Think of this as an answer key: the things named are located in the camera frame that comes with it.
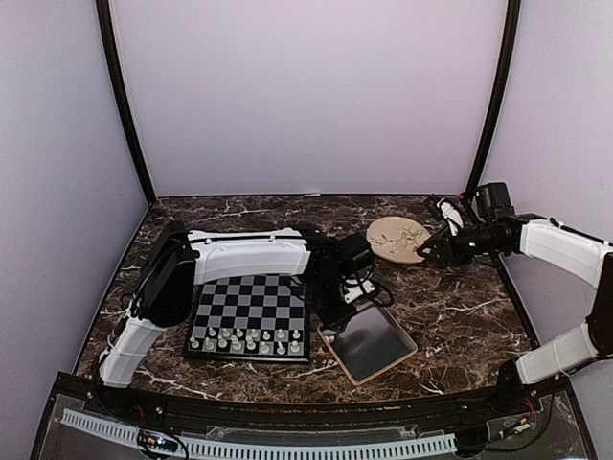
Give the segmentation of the white knight chess piece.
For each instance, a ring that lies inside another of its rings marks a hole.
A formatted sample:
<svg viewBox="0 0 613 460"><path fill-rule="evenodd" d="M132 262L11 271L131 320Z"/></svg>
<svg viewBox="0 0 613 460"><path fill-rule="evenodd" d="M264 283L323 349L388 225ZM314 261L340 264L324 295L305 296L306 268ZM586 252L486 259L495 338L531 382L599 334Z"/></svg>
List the white knight chess piece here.
<svg viewBox="0 0 613 460"><path fill-rule="evenodd" d="M283 340L279 340L276 342L276 353L280 356L286 354L286 342Z"/></svg>

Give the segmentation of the black grey chessboard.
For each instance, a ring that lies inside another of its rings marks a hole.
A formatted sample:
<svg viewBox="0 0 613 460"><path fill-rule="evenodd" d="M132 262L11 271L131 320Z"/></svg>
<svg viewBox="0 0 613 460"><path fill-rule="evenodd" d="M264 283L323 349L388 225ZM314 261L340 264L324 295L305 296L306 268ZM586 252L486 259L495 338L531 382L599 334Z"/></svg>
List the black grey chessboard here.
<svg viewBox="0 0 613 460"><path fill-rule="evenodd" d="M190 319L187 336L183 346L183 357L203 360L250 360L260 362L309 362L309 319L310 304L306 287L298 278L287 275L251 275L233 278L224 278L208 282L202 286L200 298ZM208 336L208 329L214 328L216 336ZM230 332L227 338L222 337L221 330L226 328ZM231 337L235 335L236 328L242 329L243 336L238 337L241 349L232 349ZM246 337L252 329L259 332L254 339L256 348L253 351L246 349ZM285 330L284 339L277 338L277 330ZM294 339L294 330L300 330L302 337ZM271 338L262 339L262 333L269 331ZM195 337L200 344L198 350L189 348L191 337ZM216 345L213 352L204 350L204 341L210 337ZM227 341L227 348L219 350L217 342L220 338ZM280 356L276 353L276 342L286 342L286 354ZM300 343L298 354L290 351L293 340ZM270 352L267 355L260 353L260 343L267 342Z"/></svg>

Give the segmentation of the white queen chess piece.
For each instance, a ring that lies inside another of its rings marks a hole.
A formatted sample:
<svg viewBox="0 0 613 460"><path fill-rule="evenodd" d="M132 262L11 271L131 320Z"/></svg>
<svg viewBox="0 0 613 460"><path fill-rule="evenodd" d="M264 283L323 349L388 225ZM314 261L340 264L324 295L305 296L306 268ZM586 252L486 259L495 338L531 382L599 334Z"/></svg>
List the white queen chess piece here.
<svg viewBox="0 0 613 460"><path fill-rule="evenodd" d="M246 341L246 349L249 351L253 351L256 348L255 341L251 335L248 335L245 339Z"/></svg>

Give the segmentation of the white king chess piece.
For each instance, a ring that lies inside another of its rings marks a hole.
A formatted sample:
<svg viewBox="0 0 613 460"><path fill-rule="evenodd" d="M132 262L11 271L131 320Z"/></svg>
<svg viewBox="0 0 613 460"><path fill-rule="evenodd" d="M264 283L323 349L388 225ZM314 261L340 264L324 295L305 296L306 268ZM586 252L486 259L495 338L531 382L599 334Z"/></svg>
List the white king chess piece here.
<svg viewBox="0 0 613 460"><path fill-rule="evenodd" d="M231 343L233 350L239 351L241 349L241 343L235 335L231 337Z"/></svg>

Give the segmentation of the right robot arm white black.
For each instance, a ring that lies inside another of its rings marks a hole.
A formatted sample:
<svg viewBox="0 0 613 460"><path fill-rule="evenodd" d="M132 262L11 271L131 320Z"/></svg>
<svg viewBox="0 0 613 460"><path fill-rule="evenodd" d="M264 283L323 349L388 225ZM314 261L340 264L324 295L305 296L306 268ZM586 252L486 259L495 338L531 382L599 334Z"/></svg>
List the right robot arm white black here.
<svg viewBox="0 0 613 460"><path fill-rule="evenodd" d="M612 357L612 244L560 220L519 214L508 187L493 182L457 200L425 200L443 229L417 250L426 261L459 266L481 254L512 258L513 282L543 344L500 371L488 396L499 416L526 399L525 386Z"/></svg>

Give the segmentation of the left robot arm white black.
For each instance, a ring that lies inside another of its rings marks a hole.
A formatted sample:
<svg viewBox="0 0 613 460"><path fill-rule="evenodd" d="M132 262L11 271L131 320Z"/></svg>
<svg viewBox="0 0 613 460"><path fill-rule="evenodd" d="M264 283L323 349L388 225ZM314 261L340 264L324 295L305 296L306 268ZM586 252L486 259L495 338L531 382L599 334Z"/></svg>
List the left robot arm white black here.
<svg viewBox="0 0 613 460"><path fill-rule="evenodd" d="M338 329L356 314L355 300L375 293L365 272L373 264L373 250L359 233L338 240L308 226L211 233L189 231L180 221L168 223L99 357L99 404L115 418L134 411L134 395L125 388L157 338L189 317L195 287L253 275L298 277L314 295L316 315Z"/></svg>

